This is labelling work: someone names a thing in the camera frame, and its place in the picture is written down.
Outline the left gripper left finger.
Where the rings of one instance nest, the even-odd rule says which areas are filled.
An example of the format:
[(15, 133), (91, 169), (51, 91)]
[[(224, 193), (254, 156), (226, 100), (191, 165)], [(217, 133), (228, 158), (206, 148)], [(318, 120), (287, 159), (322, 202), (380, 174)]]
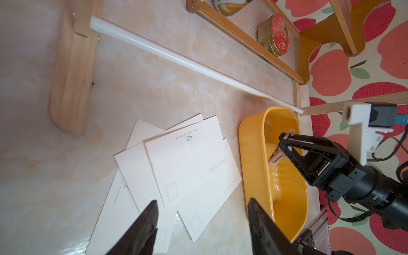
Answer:
[(107, 255), (152, 255), (157, 235), (158, 203), (153, 200)]

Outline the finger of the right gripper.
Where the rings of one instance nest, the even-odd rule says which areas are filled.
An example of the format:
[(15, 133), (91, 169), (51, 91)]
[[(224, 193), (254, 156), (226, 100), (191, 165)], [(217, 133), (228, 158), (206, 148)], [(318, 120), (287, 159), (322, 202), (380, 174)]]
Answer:
[(322, 150), (324, 156), (341, 156), (341, 150), (339, 146), (334, 142), (323, 137), (306, 136), (306, 135), (289, 135), (284, 138), (285, 134), (282, 133), (279, 136), (278, 147), (284, 152), (284, 146), (294, 146), (297, 149), (309, 150), (310, 148), (316, 148)]
[(302, 156), (294, 146), (284, 146), (283, 150), (305, 180), (311, 185), (316, 185), (319, 179), (318, 172), (322, 166), (322, 150), (310, 148), (305, 156)]

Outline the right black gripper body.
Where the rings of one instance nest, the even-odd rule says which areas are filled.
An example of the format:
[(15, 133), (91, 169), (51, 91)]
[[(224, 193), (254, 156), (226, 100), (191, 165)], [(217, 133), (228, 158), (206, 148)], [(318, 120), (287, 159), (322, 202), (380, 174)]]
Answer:
[(379, 170), (361, 165), (342, 146), (312, 146), (306, 153), (306, 180), (326, 193), (329, 209), (343, 198), (367, 211), (342, 221), (356, 223), (373, 214), (381, 217), (384, 228), (408, 228), (408, 187)]

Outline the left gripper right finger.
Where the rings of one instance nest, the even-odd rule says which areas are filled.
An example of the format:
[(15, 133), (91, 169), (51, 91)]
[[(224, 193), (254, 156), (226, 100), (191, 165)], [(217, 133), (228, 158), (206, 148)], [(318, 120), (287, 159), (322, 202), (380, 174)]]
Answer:
[(254, 255), (299, 255), (258, 201), (248, 203), (248, 221)]

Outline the white postcard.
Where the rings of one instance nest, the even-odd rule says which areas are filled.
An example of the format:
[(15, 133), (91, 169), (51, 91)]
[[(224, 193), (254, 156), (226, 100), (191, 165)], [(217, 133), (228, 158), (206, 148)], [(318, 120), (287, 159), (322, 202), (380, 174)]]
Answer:
[(205, 133), (211, 121), (201, 121), (170, 133), (152, 137), (115, 155), (136, 204), (144, 209), (152, 200), (160, 209), (176, 208), (193, 227), (203, 221), (194, 209), (198, 199), (187, 196), (201, 185)]
[(226, 157), (217, 116), (149, 140), (145, 147), (166, 210), (209, 180)]
[(211, 177), (179, 204), (177, 212), (193, 242), (196, 242), (218, 210), (242, 182), (241, 174), (224, 139), (224, 158), (209, 170)]
[(147, 205), (157, 200), (158, 231), (154, 253), (167, 253), (170, 247), (175, 211), (166, 211), (143, 141), (162, 129), (137, 120), (126, 150), (119, 153), (120, 169), (105, 200), (86, 250), (87, 255), (105, 255), (125, 234)]

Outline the wooden rack frame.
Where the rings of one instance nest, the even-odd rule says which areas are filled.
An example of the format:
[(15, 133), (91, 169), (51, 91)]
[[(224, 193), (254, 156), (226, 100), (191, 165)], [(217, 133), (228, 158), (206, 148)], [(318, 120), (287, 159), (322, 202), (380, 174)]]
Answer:
[(98, 17), (103, 1), (67, 2), (58, 46), (48, 113), (62, 131), (83, 135), (87, 129), (90, 93), (99, 33), (152, 53), (276, 105), (293, 109), (301, 115), (340, 112), (346, 102), (298, 108), (261, 90), (193, 61), (153, 41), (134, 34)]

